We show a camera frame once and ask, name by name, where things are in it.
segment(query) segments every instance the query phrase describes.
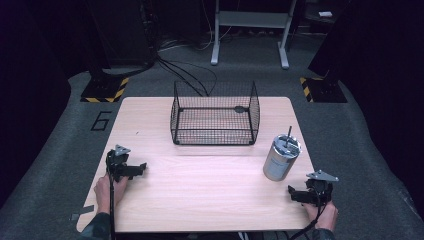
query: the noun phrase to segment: black wire basket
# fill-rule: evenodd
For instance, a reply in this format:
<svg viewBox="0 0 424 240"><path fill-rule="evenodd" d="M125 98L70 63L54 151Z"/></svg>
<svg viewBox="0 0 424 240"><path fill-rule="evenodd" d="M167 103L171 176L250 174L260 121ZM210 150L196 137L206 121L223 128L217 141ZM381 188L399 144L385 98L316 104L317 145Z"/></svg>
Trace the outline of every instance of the black wire basket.
<svg viewBox="0 0 424 240"><path fill-rule="evenodd" d="M253 145L259 120L255 82L174 82L174 144Z"/></svg>

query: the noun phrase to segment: human hand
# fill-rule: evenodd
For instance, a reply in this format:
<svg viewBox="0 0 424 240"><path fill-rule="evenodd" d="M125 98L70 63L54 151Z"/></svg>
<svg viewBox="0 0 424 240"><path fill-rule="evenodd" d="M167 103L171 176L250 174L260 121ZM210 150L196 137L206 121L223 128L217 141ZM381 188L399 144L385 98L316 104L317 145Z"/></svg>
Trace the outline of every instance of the human hand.
<svg viewBox="0 0 424 240"><path fill-rule="evenodd" d="M308 213L308 217L310 221L315 220L318 214L318 207L312 204L304 203L302 204L306 212ZM329 201L325 206L324 212L318 218L317 224L315 224L315 228L324 228L334 232L336 227L337 216L339 214L339 210L334 206L333 201Z"/></svg>
<svg viewBox="0 0 424 240"><path fill-rule="evenodd" d="M114 187L114 207L121 201L127 187L128 177L123 177L119 182L113 181ZM97 200L97 213L104 212L110 214L110 180L106 173L104 177L99 178L94 187Z"/></svg>

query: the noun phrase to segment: cylindrical container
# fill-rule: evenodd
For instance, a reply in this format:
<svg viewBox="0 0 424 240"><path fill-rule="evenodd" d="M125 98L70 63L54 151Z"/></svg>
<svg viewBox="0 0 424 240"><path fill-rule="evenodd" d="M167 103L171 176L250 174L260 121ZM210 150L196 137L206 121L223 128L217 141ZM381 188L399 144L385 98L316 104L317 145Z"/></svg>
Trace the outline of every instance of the cylindrical container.
<svg viewBox="0 0 424 240"><path fill-rule="evenodd" d="M286 178L300 152L300 143L293 136L275 137L263 167L265 176L272 181Z"/></svg>

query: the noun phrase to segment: sleeve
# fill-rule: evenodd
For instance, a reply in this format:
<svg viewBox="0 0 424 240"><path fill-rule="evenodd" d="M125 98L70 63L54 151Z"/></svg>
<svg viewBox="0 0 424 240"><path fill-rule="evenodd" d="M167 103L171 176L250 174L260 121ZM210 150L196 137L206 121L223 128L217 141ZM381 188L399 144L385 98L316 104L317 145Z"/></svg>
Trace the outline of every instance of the sleeve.
<svg viewBox="0 0 424 240"><path fill-rule="evenodd" d="M332 231L318 228L312 231L312 240L336 240L336 238Z"/></svg>
<svg viewBox="0 0 424 240"><path fill-rule="evenodd" d="M81 232L78 240L108 240L110 235L110 215L98 213Z"/></svg>

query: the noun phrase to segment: wooden table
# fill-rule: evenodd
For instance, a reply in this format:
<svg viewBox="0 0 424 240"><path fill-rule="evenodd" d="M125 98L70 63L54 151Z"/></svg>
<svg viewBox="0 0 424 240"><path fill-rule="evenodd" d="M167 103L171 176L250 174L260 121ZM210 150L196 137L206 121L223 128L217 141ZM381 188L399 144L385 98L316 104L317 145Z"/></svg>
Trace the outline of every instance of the wooden table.
<svg viewBox="0 0 424 240"><path fill-rule="evenodd" d="M172 97L125 98L80 216L82 231L97 211L93 187L116 144L131 149L128 165L147 162L128 183L115 211L116 232L268 231L302 229L307 215L287 186L306 190L314 172L293 107L285 97L259 97L260 127L252 146L178 146L172 143ZM273 182L262 167L272 140L293 126L302 153L287 178Z"/></svg>

